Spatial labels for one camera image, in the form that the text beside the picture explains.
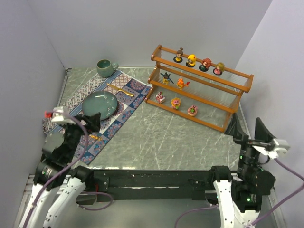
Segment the pink bear clover toy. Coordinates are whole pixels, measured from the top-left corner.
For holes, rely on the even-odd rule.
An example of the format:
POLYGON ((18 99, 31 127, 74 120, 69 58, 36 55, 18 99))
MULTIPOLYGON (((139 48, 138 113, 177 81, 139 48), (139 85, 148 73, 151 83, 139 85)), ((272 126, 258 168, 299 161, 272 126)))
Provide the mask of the pink bear clover toy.
POLYGON ((192 116, 192 117, 195 117, 196 114, 197 114, 197 112, 198 112, 198 108, 197 108, 197 106, 195 106, 195 105, 192 105, 192 106, 189 107, 188 110, 187 110, 188 115, 190 115, 190 116, 192 116))

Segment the olive-hat figurine toy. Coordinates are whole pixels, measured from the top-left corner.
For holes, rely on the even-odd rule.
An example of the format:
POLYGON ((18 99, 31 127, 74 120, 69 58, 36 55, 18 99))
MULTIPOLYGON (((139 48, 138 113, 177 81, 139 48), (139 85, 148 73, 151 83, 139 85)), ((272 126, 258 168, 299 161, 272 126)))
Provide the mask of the olive-hat figurine toy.
POLYGON ((220 76, 223 74, 224 71, 225 71, 225 64, 222 62, 218 62, 213 69, 213 74, 220 76))

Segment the pink sunflower pig toy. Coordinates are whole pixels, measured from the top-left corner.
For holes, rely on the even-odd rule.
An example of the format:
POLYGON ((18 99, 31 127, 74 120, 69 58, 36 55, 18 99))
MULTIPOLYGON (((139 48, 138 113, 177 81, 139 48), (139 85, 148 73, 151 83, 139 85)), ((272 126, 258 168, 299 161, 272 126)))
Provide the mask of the pink sunflower pig toy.
POLYGON ((175 110, 178 110, 181 105, 181 100, 177 97, 171 100, 171 107, 175 110))

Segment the strawberry cake toy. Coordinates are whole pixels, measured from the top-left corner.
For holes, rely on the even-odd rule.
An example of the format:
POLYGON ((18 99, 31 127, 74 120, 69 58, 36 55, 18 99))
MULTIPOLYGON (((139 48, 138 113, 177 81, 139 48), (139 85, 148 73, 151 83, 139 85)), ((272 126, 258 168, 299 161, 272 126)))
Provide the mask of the strawberry cake toy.
POLYGON ((157 93, 155 99, 159 104, 162 104, 165 101, 164 93, 163 92, 157 93))

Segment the orange fox figurine toy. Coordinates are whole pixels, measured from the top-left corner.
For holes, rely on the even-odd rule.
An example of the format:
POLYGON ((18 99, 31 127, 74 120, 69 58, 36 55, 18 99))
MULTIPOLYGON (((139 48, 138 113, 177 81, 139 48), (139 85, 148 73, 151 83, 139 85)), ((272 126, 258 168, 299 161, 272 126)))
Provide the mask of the orange fox figurine toy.
POLYGON ((185 87, 188 87, 190 84, 190 81, 188 82, 184 82, 183 78, 179 78, 177 80, 177 83, 176 83, 176 86, 180 89, 180 90, 183 90, 185 87))

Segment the red-haired figurine toy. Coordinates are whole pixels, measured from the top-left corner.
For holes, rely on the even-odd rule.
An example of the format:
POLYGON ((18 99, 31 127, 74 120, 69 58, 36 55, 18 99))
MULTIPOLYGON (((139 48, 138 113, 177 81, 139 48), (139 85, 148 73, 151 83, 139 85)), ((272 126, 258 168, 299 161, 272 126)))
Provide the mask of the red-haired figurine toy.
POLYGON ((199 70, 202 72, 207 72, 211 67, 212 61, 209 58, 205 58, 202 60, 201 65, 199 66, 199 70))

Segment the yellow duck figurine toy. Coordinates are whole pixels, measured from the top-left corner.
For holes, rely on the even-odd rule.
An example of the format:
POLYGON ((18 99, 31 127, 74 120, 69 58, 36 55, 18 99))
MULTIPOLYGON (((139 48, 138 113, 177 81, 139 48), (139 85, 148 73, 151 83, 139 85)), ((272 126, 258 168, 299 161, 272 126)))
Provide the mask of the yellow duck figurine toy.
POLYGON ((191 54, 187 57, 186 66, 187 67, 195 67, 196 65, 196 56, 191 54))

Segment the brown-haired bun figurine toy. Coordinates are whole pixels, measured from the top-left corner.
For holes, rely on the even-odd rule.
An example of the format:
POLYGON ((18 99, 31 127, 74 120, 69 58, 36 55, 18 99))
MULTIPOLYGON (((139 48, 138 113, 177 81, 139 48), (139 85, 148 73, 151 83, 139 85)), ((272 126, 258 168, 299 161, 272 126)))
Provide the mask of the brown-haired bun figurine toy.
POLYGON ((181 63, 183 61, 183 48, 179 48, 179 50, 176 52, 176 56, 173 58, 173 61, 176 63, 181 63))

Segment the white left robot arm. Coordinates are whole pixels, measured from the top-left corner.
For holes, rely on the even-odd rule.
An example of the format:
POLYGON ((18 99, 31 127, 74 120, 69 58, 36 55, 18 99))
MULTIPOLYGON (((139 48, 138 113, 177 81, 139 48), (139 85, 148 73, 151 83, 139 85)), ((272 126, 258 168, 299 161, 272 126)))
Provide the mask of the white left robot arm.
POLYGON ((66 112, 45 112, 62 126, 64 133, 51 133, 42 146, 42 156, 36 167, 34 185, 30 201, 26 207, 20 228, 41 228, 48 210, 64 182, 66 175, 75 164, 76 149, 82 139, 85 141, 83 153, 87 151, 89 135, 100 130, 100 113, 92 116, 79 114, 71 116, 66 112))

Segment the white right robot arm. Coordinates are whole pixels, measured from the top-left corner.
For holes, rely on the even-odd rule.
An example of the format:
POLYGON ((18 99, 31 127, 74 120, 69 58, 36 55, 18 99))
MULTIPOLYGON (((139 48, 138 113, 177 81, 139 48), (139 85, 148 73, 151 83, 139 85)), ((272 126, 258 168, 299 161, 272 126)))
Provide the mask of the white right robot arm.
POLYGON ((254 139, 250 139, 236 114, 232 115, 224 134, 232 136, 234 143, 241 147, 236 179, 227 166, 213 166, 209 171, 209 183, 217 194, 221 227, 254 227, 261 211, 262 197, 270 195, 276 181, 273 174, 261 167, 259 156, 277 158, 276 138, 257 118, 256 134, 254 139))

